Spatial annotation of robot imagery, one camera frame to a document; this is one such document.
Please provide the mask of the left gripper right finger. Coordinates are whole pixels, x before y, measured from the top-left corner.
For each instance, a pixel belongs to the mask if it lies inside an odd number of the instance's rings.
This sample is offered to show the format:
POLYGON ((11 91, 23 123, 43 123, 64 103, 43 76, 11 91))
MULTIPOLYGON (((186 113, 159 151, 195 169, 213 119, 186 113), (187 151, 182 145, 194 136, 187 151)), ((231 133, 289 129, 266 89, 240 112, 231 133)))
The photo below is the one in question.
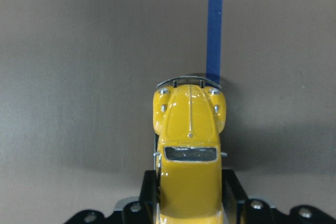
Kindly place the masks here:
POLYGON ((228 223, 335 224, 335 218, 313 206, 298 205, 283 214, 259 198, 249 198, 232 169, 222 170, 222 198, 228 223))

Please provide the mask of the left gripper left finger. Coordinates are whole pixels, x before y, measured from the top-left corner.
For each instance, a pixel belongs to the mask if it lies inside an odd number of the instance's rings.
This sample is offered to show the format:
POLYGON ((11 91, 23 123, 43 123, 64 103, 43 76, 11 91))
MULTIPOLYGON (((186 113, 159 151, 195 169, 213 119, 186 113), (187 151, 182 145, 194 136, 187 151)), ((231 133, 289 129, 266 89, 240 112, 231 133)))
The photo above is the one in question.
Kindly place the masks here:
POLYGON ((156 204, 156 172, 147 170, 144 173, 140 195, 119 200, 110 216, 106 217, 97 210, 87 209, 76 213, 66 223, 155 223, 156 204))

